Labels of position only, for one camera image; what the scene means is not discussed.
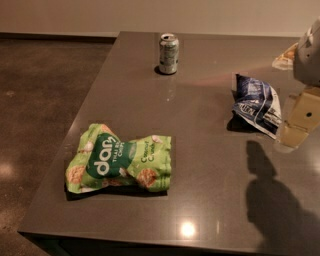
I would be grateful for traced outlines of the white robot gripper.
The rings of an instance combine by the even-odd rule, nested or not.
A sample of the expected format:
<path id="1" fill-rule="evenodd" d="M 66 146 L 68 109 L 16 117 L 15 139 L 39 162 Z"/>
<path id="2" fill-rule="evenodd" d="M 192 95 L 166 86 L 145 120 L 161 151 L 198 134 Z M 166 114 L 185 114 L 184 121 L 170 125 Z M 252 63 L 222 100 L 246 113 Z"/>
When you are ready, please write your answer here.
<path id="1" fill-rule="evenodd" d="M 294 78 L 306 86 L 290 94 L 282 109 L 275 146 L 297 149 L 320 125 L 320 17 L 300 38 L 293 63 Z"/>

